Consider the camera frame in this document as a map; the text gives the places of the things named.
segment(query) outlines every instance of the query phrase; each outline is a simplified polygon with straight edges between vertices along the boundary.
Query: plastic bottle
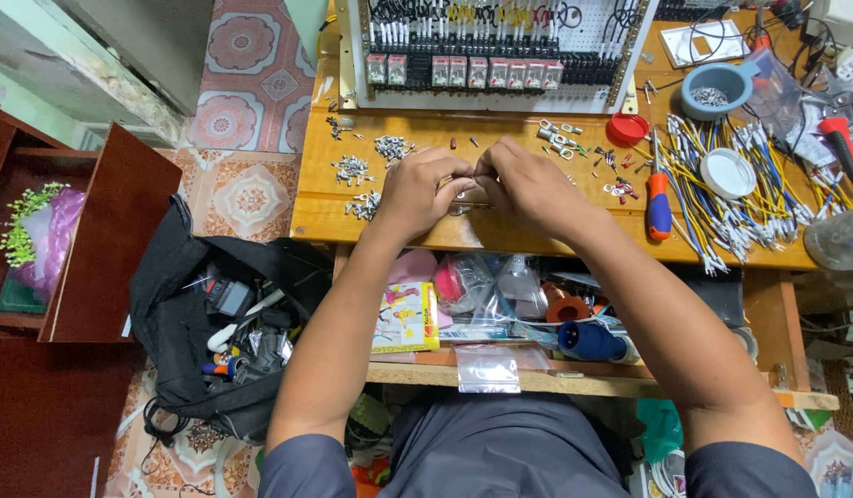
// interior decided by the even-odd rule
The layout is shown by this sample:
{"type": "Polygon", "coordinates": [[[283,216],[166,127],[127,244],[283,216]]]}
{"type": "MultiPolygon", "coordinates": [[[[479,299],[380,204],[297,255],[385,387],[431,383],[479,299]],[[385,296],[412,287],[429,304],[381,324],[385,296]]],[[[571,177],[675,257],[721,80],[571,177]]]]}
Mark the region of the plastic bottle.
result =
{"type": "Polygon", "coordinates": [[[853,209],[805,229],[805,249],[822,267],[853,269],[853,209]]]}

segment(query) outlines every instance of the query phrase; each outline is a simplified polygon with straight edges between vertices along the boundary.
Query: tool bag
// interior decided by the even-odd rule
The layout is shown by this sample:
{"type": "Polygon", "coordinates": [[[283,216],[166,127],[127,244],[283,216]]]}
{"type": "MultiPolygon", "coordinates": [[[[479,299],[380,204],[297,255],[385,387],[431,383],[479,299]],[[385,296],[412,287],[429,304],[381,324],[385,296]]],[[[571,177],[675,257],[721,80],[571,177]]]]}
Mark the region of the tool bag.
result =
{"type": "Polygon", "coordinates": [[[195,237],[186,202],[175,194],[170,205],[130,284],[131,330],[158,369],[156,397],[144,414],[147,432],[170,446],[171,436],[189,418],[199,418],[221,433],[261,445],[282,372],[233,389],[207,390],[200,368],[211,361],[208,339],[232,319],[206,313],[206,293],[183,287],[209,263],[240,281],[263,276],[308,321],[331,287],[332,262],[308,243],[289,238],[255,243],[195,237]],[[176,414],[180,421],[167,436],[149,420],[156,408],[176,414]]]}

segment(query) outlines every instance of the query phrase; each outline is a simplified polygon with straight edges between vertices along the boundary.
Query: red lid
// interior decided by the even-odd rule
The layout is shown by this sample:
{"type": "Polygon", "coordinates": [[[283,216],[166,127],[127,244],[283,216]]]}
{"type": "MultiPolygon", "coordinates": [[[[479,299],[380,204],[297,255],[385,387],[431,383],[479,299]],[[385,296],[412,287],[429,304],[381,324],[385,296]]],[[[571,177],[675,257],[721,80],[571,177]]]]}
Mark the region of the red lid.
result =
{"type": "Polygon", "coordinates": [[[435,271],[435,290],[439,293],[439,297],[447,302],[457,302],[464,297],[464,290],[457,280],[457,272],[454,268],[443,264],[435,271]]]}
{"type": "Polygon", "coordinates": [[[638,114],[616,113],[608,121],[608,138],[612,142],[635,145],[648,134],[648,121],[638,114]]]}

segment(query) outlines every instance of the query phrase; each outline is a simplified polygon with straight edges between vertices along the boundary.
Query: drawer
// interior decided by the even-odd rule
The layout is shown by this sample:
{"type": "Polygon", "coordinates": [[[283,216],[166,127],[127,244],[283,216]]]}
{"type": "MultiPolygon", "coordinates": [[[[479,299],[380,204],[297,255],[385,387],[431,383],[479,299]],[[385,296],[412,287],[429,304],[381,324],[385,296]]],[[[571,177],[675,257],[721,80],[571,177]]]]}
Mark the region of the drawer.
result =
{"type": "MultiPolygon", "coordinates": [[[[336,278],[346,265],[351,245],[338,244],[336,278]]],[[[833,395],[811,392],[807,362],[798,325],[791,278],[786,271],[743,270],[743,308],[758,343],[758,369],[787,408],[838,409],[833,395]]],[[[368,380],[391,384],[457,385],[456,358],[451,348],[415,353],[414,363],[371,362],[368,380]]],[[[552,370],[520,371],[523,391],[550,391],[628,398],[664,398],[644,364],[550,360],[552,370]],[[560,378],[558,372],[578,372],[581,379],[560,378]]]]}
{"type": "MultiPolygon", "coordinates": [[[[44,313],[0,311],[0,329],[48,342],[115,342],[129,312],[128,282],[177,191],[181,170],[113,124],[99,152],[48,147],[0,119],[0,241],[6,205],[49,182],[85,190],[84,206],[44,313]]],[[[10,268],[0,251],[0,290],[10,268]]]]}

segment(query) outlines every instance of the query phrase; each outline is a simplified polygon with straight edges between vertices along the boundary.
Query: wooden desk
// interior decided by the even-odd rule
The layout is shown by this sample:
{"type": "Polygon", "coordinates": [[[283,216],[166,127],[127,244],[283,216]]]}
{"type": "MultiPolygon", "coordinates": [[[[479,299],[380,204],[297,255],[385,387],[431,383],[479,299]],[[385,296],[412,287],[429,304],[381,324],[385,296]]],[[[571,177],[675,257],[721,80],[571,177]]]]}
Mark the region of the wooden desk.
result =
{"type": "MultiPolygon", "coordinates": [[[[733,15],[741,32],[753,24],[754,12],[739,12],[733,15]]],[[[666,58],[658,38],[662,29],[674,28],[685,23],[654,22],[651,32],[645,42],[644,51],[649,51],[655,57],[651,65],[639,61],[636,68],[634,81],[641,86],[647,78],[655,86],[672,83],[686,74],[683,70],[674,70],[666,58]]],[[[772,39],[775,37],[781,25],[771,29],[772,39]]],[[[535,136],[538,130],[538,121],[546,117],[556,123],[562,121],[573,124],[583,129],[583,134],[577,139],[584,145],[593,147],[601,146],[608,149],[612,145],[605,136],[605,116],[576,116],[576,115],[546,115],[526,116],[521,113],[470,113],[464,114],[452,111],[410,111],[410,110],[352,110],[341,111],[340,114],[328,113],[328,106],[336,100],[326,100],[325,96],[338,95],[338,75],[340,72],[339,57],[339,22],[334,22],[326,28],[322,34],[321,47],[323,51],[319,56],[319,66],[316,73],[316,94],[319,93],[320,85],[326,83],[331,77],[331,85],[321,92],[321,97],[312,105],[310,122],[307,128],[307,136],[303,150],[303,161],[300,166],[300,179],[298,185],[297,200],[294,204],[292,217],[292,237],[311,241],[336,241],[352,243],[359,237],[366,221],[358,221],[354,216],[344,215],[344,205],[352,196],[369,192],[374,188],[381,191],[383,178],[386,175],[384,165],[386,161],[379,157],[374,150],[374,138],[391,134],[394,136],[405,136],[406,139],[420,145],[447,146],[454,136],[457,139],[457,149],[454,152],[465,160],[475,163],[478,157],[485,152],[487,146],[492,144],[502,135],[511,135],[520,141],[526,148],[536,154],[543,154],[541,145],[546,144],[535,136]],[[325,122],[329,116],[349,116],[355,119],[354,132],[362,134],[365,140],[357,140],[350,132],[342,134],[342,141],[335,141],[331,137],[331,126],[325,122]],[[469,142],[469,137],[475,136],[480,147],[475,147],[469,142]],[[380,181],[377,183],[363,182],[359,187],[347,187],[346,184],[335,183],[336,170],[331,166],[332,161],[340,160],[342,154],[355,155],[368,160],[370,173],[380,181]]],[[[791,57],[797,50],[800,42],[797,40],[797,32],[781,33],[777,42],[777,53],[780,57],[791,57]]],[[[651,123],[658,123],[659,130],[665,130],[665,114],[677,111],[676,104],[671,103],[674,92],[678,85],[669,89],[661,90],[659,95],[651,99],[649,106],[642,92],[637,92],[640,114],[651,123]]],[[[647,148],[648,143],[642,142],[642,148],[647,148]]],[[[627,151],[617,147],[615,155],[622,159],[627,151]]],[[[633,156],[642,160],[643,158],[631,151],[633,156]]],[[[670,239],[657,243],[649,239],[644,222],[644,212],[647,207],[647,186],[644,184],[650,174],[649,168],[642,169],[639,175],[635,175],[634,167],[622,169],[620,174],[630,180],[635,190],[642,194],[642,198],[635,200],[628,198],[624,206],[620,206],[619,200],[602,190],[605,184],[616,183],[615,174],[609,166],[599,164],[593,167],[597,154],[589,153],[588,159],[575,155],[573,160],[567,161],[553,154],[553,161],[562,168],[565,174],[570,174],[577,187],[584,195],[596,204],[609,209],[616,217],[618,223],[639,242],[642,247],[652,256],[661,261],[698,262],[698,256],[684,240],[674,231],[670,239]],[[592,173],[596,171],[599,175],[594,178],[592,173]]],[[[806,202],[813,203],[809,194],[809,187],[805,173],[793,164],[786,165],[786,174],[792,183],[793,189],[806,202]]],[[[674,191],[670,189],[670,204],[673,212],[681,220],[681,209],[674,191]]],[[[494,210],[484,212],[468,213],[459,217],[446,216],[428,234],[414,240],[412,245],[431,249],[464,250],[464,249],[487,249],[496,251],[529,253],[536,255],[573,255],[567,246],[544,237],[536,236],[521,229],[513,221],[502,216],[494,210]]],[[[718,248],[718,254],[729,265],[738,265],[734,255],[718,248]]],[[[757,247],[750,255],[748,265],[756,267],[781,267],[813,269],[817,266],[805,252],[802,239],[789,245],[783,252],[771,252],[757,247]]]]}

